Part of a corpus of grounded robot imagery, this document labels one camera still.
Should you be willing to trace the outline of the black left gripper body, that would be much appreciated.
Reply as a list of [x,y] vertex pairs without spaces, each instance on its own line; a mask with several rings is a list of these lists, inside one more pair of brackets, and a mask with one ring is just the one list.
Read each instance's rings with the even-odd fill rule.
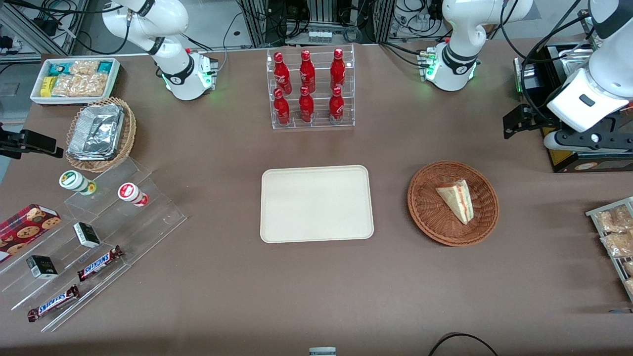
[[544,138],[548,149],[632,149],[632,129],[620,113],[612,113],[599,120],[587,131],[578,132],[561,120],[536,119],[537,128],[554,129]]

